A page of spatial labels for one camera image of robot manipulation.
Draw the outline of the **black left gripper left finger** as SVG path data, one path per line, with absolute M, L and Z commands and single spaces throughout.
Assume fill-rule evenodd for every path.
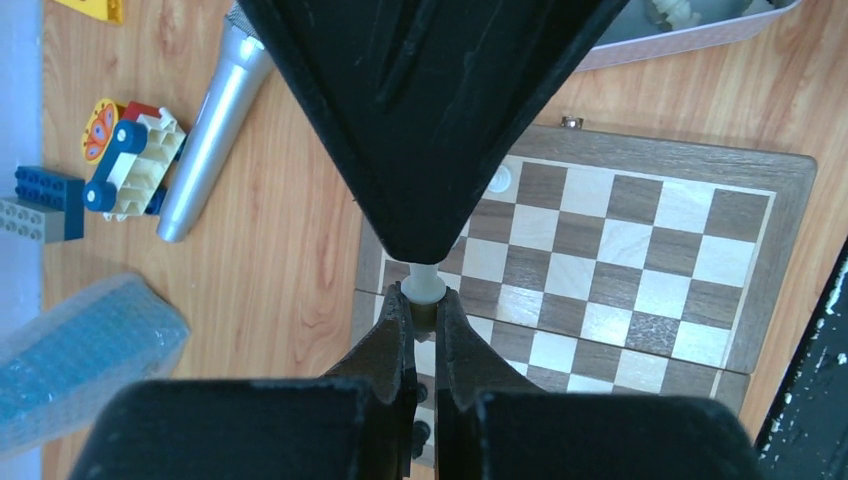
M 418 448 L 410 304 L 317 378 L 146 380 L 99 414 L 74 479 L 400 479 Z

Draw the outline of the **yellow triangle toy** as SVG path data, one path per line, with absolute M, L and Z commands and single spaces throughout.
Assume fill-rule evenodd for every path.
M 123 1 L 122 0 L 55 0 L 57 3 L 68 7 L 98 21 L 113 25 L 123 24 Z

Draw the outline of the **blue bubble-wrapped cone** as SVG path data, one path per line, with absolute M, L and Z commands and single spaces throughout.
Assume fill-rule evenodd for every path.
M 90 425 L 122 388 L 167 377 L 190 329 L 142 276 L 103 279 L 1 341 L 1 455 Z

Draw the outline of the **white chess pawn corner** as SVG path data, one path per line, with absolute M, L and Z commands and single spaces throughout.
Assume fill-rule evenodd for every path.
M 512 182 L 513 175 L 510 168 L 500 165 L 490 180 L 487 191 L 493 194 L 505 193 L 511 188 Z

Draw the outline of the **black chess pawn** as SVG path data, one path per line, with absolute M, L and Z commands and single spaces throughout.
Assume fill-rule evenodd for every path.
M 424 383 L 419 382 L 416 386 L 416 402 L 421 404 L 428 398 L 428 388 Z

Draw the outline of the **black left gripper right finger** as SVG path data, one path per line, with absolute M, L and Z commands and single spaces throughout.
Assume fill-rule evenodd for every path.
M 758 479 L 733 413 L 706 398 L 551 393 L 471 327 L 455 291 L 437 307 L 440 479 Z

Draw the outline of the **blue grey brick stack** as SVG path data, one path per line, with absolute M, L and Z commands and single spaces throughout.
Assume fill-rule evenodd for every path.
M 15 195 L 1 198 L 1 231 L 40 244 L 82 239 L 85 181 L 40 166 L 18 166 Z

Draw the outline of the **black chess piece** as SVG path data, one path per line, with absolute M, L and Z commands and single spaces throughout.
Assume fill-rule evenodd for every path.
M 411 458 L 416 460 L 424 452 L 424 446 L 431 434 L 430 426 L 426 421 L 415 420 L 412 428 Z

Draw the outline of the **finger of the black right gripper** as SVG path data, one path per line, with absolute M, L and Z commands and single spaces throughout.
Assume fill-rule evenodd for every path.
M 620 1 L 245 1 L 388 254 L 437 264 Z

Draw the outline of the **wooden chess board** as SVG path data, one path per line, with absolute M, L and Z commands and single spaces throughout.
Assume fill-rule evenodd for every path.
M 809 156 L 533 126 L 438 265 L 474 331 L 556 393 L 745 402 Z M 410 273 L 362 228 L 352 336 Z

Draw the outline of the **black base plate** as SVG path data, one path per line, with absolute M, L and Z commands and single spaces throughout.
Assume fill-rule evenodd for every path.
M 756 440 L 767 479 L 847 477 L 847 248 Z

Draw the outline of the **white blue toy car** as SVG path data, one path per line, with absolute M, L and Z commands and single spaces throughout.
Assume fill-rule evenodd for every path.
M 95 167 L 83 189 L 84 207 L 108 221 L 158 215 L 167 193 L 163 181 L 186 138 L 165 107 L 99 100 L 81 138 L 83 158 Z

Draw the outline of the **silver toy microphone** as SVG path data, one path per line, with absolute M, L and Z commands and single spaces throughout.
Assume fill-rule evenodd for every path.
M 197 223 L 272 66 L 255 28 L 235 1 L 224 17 L 206 97 L 162 204 L 157 227 L 162 240 L 180 242 Z

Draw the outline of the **white chess pawn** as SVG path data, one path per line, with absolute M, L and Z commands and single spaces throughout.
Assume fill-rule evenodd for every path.
M 438 303 L 446 294 L 447 286 L 438 275 L 438 265 L 411 263 L 410 273 L 401 282 L 400 290 L 407 299 L 417 305 Z

